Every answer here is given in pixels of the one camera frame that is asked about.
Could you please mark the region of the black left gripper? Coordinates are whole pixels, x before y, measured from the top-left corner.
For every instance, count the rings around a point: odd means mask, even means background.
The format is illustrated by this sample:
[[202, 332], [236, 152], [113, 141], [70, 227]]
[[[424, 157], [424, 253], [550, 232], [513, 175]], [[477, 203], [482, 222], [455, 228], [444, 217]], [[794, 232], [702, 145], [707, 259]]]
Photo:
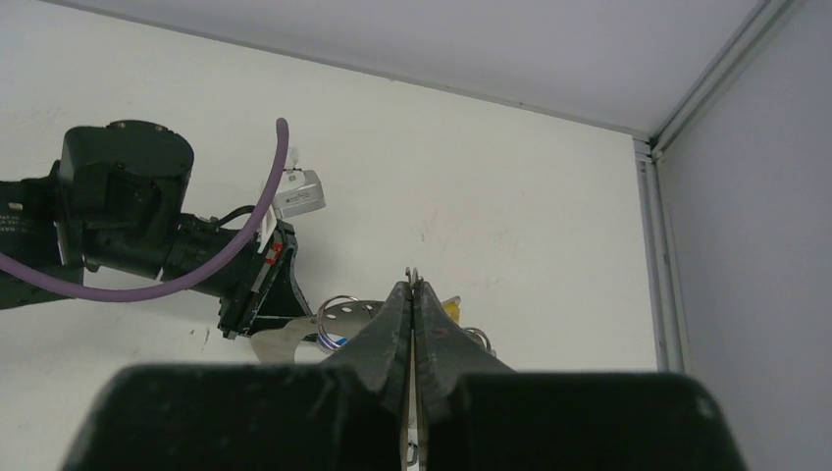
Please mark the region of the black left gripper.
[[[161, 280], [177, 279], [202, 266], [235, 235], [235, 230], [183, 215]], [[227, 339], [281, 329], [312, 314], [294, 275], [298, 243], [293, 225], [279, 221], [267, 241], [260, 253], [255, 235], [232, 261], [192, 288], [220, 299], [218, 328]]]

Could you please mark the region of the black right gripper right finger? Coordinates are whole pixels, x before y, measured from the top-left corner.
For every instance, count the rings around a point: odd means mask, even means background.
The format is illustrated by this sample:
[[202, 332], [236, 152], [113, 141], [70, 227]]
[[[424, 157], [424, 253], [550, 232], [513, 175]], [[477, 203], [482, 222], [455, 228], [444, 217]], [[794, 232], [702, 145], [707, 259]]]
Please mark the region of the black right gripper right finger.
[[716, 401], [672, 373], [520, 373], [413, 288], [424, 470], [742, 470]]

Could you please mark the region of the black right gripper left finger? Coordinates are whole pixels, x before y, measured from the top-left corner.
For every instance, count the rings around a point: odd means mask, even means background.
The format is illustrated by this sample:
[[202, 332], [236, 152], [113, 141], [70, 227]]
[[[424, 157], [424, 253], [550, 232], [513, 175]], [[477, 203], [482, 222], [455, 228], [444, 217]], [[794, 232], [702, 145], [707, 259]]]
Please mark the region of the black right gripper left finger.
[[412, 294], [317, 364], [139, 364], [101, 390], [67, 470], [402, 470]]

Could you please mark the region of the blue tagged key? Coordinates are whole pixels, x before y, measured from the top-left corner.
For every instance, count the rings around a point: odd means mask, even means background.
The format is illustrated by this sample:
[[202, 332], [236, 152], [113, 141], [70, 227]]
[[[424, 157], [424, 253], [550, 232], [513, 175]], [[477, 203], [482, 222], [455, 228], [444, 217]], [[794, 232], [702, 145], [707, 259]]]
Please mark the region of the blue tagged key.
[[317, 343], [322, 350], [326, 351], [337, 351], [340, 349], [347, 341], [347, 338], [340, 337], [340, 336], [330, 336], [328, 334], [319, 334], [317, 337]]

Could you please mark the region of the grey perforated key organizer plate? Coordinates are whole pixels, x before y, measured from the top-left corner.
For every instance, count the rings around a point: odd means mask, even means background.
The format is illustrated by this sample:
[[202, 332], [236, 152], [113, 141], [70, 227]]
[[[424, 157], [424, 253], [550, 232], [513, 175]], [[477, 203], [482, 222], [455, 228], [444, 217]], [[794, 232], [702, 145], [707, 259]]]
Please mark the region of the grey perforated key organizer plate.
[[281, 329], [258, 332], [250, 344], [261, 363], [317, 363], [334, 353], [319, 347], [319, 334], [351, 340], [382, 305], [380, 300], [336, 295], [321, 304], [313, 316], [292, 320]]

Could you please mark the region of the silver split keyring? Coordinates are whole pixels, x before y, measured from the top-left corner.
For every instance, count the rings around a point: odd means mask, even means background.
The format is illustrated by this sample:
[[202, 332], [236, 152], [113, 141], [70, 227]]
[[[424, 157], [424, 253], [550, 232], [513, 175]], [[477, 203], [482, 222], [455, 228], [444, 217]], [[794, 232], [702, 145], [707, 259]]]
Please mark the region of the silver split keyring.
[[412, 288], [422, 281], [422, 277], [416, 267], [407, 267], [405, 269], [405, 277]]

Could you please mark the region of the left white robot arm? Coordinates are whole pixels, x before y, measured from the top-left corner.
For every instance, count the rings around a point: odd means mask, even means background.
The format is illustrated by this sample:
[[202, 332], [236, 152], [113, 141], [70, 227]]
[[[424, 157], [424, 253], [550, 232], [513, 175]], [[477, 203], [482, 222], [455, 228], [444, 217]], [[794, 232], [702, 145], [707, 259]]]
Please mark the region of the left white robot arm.
[[321, 209], [285, 120], [258, 201], [222, 218], [183, 212], [194, 152], [179, 134], [128, 120], [75, 127], [43, 178], [1, 185], [1, 306], [126, 303], [194, 290], [220, 302], [232, 339], [310, 314], [294, 276], [291, 216]]

